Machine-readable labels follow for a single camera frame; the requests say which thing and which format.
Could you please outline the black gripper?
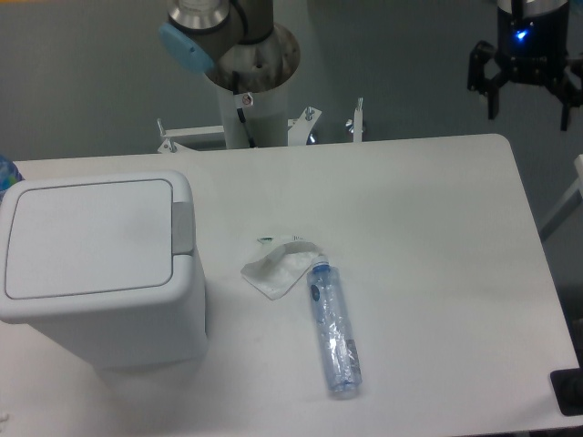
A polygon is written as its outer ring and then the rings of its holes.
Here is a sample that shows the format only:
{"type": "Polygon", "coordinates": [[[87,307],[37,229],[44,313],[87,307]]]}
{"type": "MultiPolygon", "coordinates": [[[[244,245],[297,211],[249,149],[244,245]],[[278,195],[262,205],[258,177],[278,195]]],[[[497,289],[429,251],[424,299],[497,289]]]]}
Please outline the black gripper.
{"type": "Polygon", "coordinates": [[[467,89],[486,98],[487,117],[499,113],[499,91],[509,81],[550,84],[561,103],[560,130],[568,130],[570,110],[582,106],[582,87],[567,71],[582,79],[582,58],[568,58],[568,1],[498,1],[497,48],[478,41],[469,54],[467,89]],[[498,71],[486,76],[494,62],[498,71]]]}

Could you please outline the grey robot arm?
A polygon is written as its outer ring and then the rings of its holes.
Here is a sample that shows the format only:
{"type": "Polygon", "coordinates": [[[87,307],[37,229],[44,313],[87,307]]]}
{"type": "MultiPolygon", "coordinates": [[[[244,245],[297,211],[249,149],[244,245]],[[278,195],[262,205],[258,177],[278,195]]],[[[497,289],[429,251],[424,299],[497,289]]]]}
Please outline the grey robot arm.
{"type": "MultiPolygon", "coordinates": [[[[581,107],[582,60],[567,51],[568,1],[499,1],[497,43],[478,42],[469,55],[467,87],[487,99],[487,115],[499,110],[508,82],[542,86],[562,105],[560,128],[581,107]]],[[[169,1],[159,28],[167,52],[185,69],[203,74],[233,95],[271,91],[300,63],[295,37],[275,23],[271,1],[169,1]]]]}

